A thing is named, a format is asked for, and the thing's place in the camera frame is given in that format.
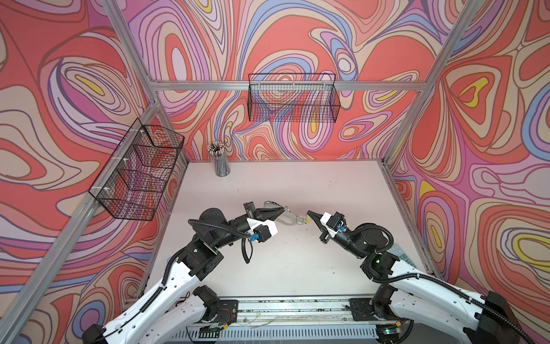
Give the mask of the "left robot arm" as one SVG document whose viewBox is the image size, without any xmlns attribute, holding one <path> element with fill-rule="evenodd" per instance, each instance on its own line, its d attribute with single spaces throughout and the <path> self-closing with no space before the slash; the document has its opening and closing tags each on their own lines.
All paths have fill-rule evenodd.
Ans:
<svg viewBox="0 0 550 344">
<path fill-rule="evenodd" d="M 245 213 L 228 220 L 217 208 L 206 209 L 190 219 L 191 241 L 167 261 L 162 278 L 137 302 L 105 325 L 91 325 L 83 343 L 165 343 L 179 329 L 201 320 L 212 330 L 225 330 L 236 313 L 222 308 L 219 297 L 203 280 L 223 260 L 221 248 L 239 241 L 242 245 L 266 242 L 277 234 L 276 219 L 283 206 L 256 208 L 243 205 Z"/>
</svg>

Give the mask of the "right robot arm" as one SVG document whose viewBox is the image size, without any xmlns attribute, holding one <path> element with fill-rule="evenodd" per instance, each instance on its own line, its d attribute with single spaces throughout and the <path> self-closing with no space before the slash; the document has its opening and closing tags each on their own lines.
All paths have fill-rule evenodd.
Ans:
<svg viewBox="0 0 550 344">
<path fill-rule="evenodd" d="M 533 342 L 503 296 L 468 291 L 420 271 L 390 252 L 394 239 L 385 227 L 363 223 L 351 230 L 339 212 L 309 211 L 307 218 L 319 228 L 321 242 L 333 241 L 362 260 L 360 269 L 379 286 L 370 301 L 374 316 L 424 324 L 461 343 Z"/>
</svg>

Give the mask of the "metal cup of pens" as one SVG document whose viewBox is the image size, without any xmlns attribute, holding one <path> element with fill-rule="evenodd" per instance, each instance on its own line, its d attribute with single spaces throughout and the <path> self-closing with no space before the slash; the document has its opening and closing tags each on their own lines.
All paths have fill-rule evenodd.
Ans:
<svg viewBox="0 0 550 344">
<path fill-rule="evenodd" d="M 213 163 L 216 176 L 228 176 L 231 173 L 231 169 L 225 144 L 220 141 L 214 141 L 208 145 L 207 152 Z"/>
</svg>

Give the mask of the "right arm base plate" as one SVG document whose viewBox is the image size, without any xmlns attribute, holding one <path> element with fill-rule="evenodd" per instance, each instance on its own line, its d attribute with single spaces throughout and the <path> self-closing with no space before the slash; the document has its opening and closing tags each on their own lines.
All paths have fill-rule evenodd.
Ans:
<svg viewBox="0 0 550 344">
<path fill-rule="evenodd" d="M 403 320 L 392 312 L 388 305 L 374 302 L 371 298 L 350 298 L 349 305 L 345 305 L 345 309 L 351 312 L 356 322 Z"/>
</svg>

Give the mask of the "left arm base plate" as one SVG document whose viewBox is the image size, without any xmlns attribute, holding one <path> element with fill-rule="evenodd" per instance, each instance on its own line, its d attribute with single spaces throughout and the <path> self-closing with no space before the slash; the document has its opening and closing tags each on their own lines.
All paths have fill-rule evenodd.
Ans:
<svg viewBox="0 0 550 344">
<path fill-rule="evenodd" d="M 237 321 L 239 301 L 236 299 L 222 299 L 212 304 L 199 298 L 187 300 L 183 304 L 183 315 L 189 316 L 192 323 L 230 325 Z"/>
</svg>

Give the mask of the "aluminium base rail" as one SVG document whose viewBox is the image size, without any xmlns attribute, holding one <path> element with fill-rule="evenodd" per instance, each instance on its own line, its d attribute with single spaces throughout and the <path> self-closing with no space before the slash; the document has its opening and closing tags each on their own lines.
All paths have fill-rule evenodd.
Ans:
<svg viewBox="0 0 550 344">
<path fill-rule="evenodd" d="M 403 320 L 410 319 L 416 323 L 429 325 L 440 331 L 445 328 L 463 325 L 458 315 L 441 310 L 435 305 L 417 298 L 409 293 L 394 292 L 393 299 L 384 300 L 381 297 L 371 298 L 374 302 L 388 305 Z M 156 310 L 149 306 L 145 312 L 140 311 L 140 305 L 136 305 L 123 312 L 118 318 L 109 322 L 109 327 L 120 330 L 123 325 L 137 328 L 139 320 L 150 316 L 153 320 L 146 329 L 155 331 L 164 325 L 172 328 L 180 328 L 185 324 L 202 325 L 204 323 L 192 323 L 189 316 L 183 315 L 183 304 L 193 298 L 199 298 L 207 304 L 218 302 L 222 299 L 209 294 L 195 296 L 187 292 L 182 298 L 171 302 L 165 310 Z M 348 323 L 397 323 L 397 321 L 360 321 L 352 318 L 351 312 L 345 309 L 349 305 L 346 297 L 290 297 L 290 298 L 236 298 L 239 301 L 237 321 L 230 326 L 264 327 L 276 325 L 333 325 Z M 205 324 L 207 326 L 219 326 L 219 324 Z"/>
</svg>

